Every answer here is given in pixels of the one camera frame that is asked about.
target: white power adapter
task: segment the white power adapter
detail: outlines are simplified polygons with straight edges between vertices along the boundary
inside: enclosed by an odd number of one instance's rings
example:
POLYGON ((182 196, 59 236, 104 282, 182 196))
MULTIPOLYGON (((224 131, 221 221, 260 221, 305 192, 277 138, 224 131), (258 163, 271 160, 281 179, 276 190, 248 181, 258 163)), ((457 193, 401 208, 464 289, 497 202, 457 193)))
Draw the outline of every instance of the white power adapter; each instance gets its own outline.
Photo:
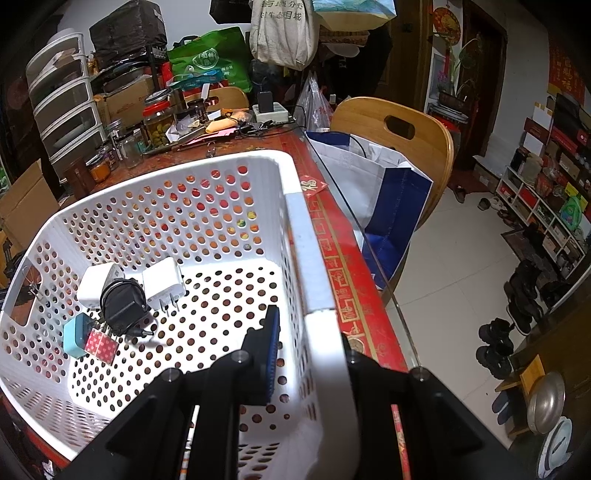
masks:
POLYGON ((114 262, 88 267, 78 288, 78 301, 87 309, 100 309, 100 296, 116 278, 124 278, 122 268, 114 262))
POLYGON ((142 272, 148 305, 163 309, 185 294, 181 271, 174 258, 168 257, 142 272))

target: black bag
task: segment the black bag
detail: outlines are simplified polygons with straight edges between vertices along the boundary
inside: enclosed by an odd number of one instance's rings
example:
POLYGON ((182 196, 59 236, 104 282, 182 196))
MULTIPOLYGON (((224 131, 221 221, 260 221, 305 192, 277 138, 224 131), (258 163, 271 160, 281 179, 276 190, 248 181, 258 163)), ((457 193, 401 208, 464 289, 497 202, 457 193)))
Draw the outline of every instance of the black bag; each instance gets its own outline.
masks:
POLYGON ((248 0, 212 0, 209 14, 218 25, 224 23, 250 23, 252 17, 248 0))
POLYGON ((148 44, 167 44, 160 7, 147 0, 131 0, 99 20, 90 28, 90 39, 101 69, 148 44))

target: black power adapter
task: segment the black power adapter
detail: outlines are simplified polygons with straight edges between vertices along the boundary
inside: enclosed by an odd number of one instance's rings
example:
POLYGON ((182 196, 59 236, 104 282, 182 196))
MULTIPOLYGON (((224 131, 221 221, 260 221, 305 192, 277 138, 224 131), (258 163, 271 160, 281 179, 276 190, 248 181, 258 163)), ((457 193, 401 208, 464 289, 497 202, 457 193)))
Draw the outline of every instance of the black power adapter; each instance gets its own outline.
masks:
POLYGON ((133 278, 117 278, 100 295, 100 309, 106 324, 117 336, 146 337, 154 332, 143 330, 139 322, 150 311, 144 289, 133 278))

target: red envelope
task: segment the red envelope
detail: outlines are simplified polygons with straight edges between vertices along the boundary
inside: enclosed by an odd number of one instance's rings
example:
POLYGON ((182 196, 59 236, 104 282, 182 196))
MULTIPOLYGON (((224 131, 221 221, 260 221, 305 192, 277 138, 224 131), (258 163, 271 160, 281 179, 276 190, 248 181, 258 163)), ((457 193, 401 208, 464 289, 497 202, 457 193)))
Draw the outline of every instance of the red envelope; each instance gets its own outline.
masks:
POLYGON ((101 362, 113 364, 119 344, 99 330, 92 329, 84 350, 97 357, 101 362))
POLYGON ((304 193, 307 199, 316 195, 318 192, 321 192, 328 186, 322 180, 315 179, 309 175, 302 175, 300 177, 300 185, 301 191, 304 193))

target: chair backrest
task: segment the chair backrest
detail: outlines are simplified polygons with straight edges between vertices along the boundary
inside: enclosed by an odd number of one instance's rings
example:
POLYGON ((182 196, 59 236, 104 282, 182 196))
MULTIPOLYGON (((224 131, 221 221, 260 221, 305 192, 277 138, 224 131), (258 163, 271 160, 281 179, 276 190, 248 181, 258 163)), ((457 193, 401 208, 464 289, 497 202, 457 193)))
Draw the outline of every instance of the chair backrest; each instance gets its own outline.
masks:
POLYGON ((419 222, 421 226, 439 202, 452 172, 453 142, 447 129, 422 112, 373 97, 342 102, 335 110, 330 129, 395 148, 432 179, 431 193, 419 222), (393 133, 388 124, 406 125, 411 138, 393 133))

